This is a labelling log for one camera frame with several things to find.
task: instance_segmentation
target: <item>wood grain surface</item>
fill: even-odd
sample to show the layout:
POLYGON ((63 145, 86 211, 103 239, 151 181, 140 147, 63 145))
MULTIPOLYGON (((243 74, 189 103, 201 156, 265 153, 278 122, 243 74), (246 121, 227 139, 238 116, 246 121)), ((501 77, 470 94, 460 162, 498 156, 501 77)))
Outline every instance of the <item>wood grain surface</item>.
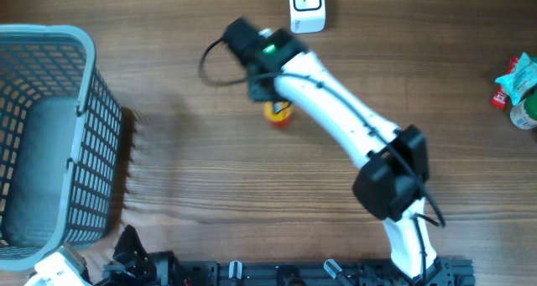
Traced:
MULTIPOLYGON (((447 219, 442 256, 474 260, 479 285, 537 280, 537 133, 490 106, 510 57, 537 54, 535 0, 326 0, 326 30, 300 37, 351 91, 427 134, 428 183, 447 219)), ((0 0, 0 22, 74 24, 127 126, 112 231, 82 252, 93 281, 121 227, 180 260, 389 257, 381 223, 351 192, 357 170, 302 111, 284 131, 245 86, 197 77, 205 47, 235 18, 288 26, 288 0, 0 0)), ((217 48, 209 73, 242 75, 217 48)), ((0 273, 23 285, 23 273, 0 273)))

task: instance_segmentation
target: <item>black joint housing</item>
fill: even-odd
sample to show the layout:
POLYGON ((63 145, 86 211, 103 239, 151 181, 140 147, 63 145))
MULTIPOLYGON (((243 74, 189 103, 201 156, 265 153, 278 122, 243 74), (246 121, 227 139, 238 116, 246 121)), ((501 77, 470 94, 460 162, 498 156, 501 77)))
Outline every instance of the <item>black joint housing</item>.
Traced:
MULTIPOLYGON (((422 183, 429 179, 425 135, 418 128, 408 127, 389 145, 402 156, 422 183)), ((398 221, 414 201, 424 197, 420 185, 386 148, 368 156, 370 160, 360 170, 352 192, 379 220, 389 217, 398 221)))
MULTIPOLYGON (((229 24, 222 38, 249 75, 278 74, 288 61, 308 50, 285 29, 279 29, 267 38, 259 35, 259 29, 243 17, 229 24)), ((253 101, 287 101, 274 89, 274 78, 252 78, 248 82, 248 95, 253 101)))

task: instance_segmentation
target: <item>green led light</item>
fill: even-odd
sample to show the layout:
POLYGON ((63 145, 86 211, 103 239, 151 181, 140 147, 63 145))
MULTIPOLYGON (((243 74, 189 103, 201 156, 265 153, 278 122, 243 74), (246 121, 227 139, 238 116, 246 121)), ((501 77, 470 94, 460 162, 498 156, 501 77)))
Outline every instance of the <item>green led light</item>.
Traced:
POLYGON ((274 51, 276 51, 276 46, 274 46, 274 44, 270 44, 269 46, 267 46, 265 49, 263 49, 263 52, 265 54, 271 54, 273 53, 274 51))

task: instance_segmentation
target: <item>white router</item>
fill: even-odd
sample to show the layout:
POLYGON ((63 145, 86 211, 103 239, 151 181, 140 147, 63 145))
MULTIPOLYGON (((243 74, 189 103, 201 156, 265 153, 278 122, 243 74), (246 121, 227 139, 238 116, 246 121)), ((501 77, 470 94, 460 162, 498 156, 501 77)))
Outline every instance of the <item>white router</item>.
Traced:
POLYGON ((319 32, 325 27, 325 0, 289 0, 289 7, 295 34, 319 32))

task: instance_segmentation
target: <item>white device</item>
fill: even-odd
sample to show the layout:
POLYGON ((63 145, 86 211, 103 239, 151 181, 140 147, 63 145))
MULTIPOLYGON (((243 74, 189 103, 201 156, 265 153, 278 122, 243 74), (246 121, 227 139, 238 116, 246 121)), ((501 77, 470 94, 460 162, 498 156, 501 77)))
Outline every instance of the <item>white device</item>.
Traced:
POLYGON ((325 27, 325 0, 289 0, 289 8, 294 33, 319 32, 325 27))
POLYGON ((86 260, 64 243, 35 264, 35 274, 25 286, 91 286, 81 276, 85 269, 86 260))

